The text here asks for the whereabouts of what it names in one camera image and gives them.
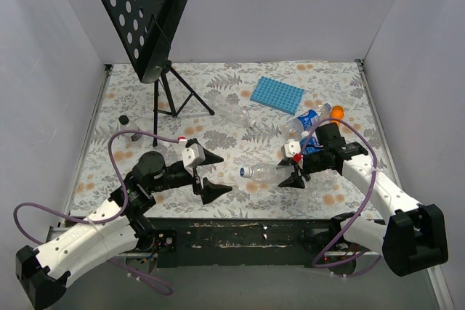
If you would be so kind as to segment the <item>clear bottle pocari cap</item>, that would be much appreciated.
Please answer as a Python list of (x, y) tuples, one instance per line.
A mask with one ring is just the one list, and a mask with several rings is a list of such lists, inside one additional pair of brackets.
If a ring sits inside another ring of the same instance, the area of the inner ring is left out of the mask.
[(288, 166), (259, 163), (253, 166), (244, 166), (240, 168), (239, 174), (241, 177), (257, 183), (279, 184), (286, 180), (292, 171), (292, 168)]

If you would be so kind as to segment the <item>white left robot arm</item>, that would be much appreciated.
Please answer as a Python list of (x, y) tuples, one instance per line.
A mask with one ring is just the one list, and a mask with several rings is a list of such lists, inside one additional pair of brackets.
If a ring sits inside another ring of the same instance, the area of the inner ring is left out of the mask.
[(155, 204), (154, 195), (168, 189), (191, 186), (203, 204), (231, 191), (198, 175), (199, 166), (223, 162), (223, 158), (189, 139), (182, 159), (170, 166), (157, 151), (143, 154), (126, 175), (123, 186), (81, 223), (35, 248), (16, 253), (16, 276), (33, 308), (46, 309), (61, 299), (67, 288), (94, 267), (120, 253), (173, 252), (177, 235), (156, 229), (145, 217)]

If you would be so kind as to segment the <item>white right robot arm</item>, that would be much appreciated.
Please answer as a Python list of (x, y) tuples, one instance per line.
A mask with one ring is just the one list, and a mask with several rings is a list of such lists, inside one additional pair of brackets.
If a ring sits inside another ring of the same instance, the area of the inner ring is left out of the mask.
[(377, 253), (400, 277), (448, 261), (445, 218), (437, 205), (420, 203), (380, 172), (369, 143), (346, 142), (335, 119), (315, 124), (310, 133), (321, 143), (317, 152), (307, 154), (303, 144), (291, 140), (283, 145), (280, 163), (294, 170), (280, 186), (304, 188), (313, 174), (334, 170), (365, 195), (354, 213), (330, 220), (328, 242), (312, 261), (313, 267), (340, 266), (338, 261), (323, 263), (323, 257), (332, 247), (345, 250), (351, 244), (363, 253)]

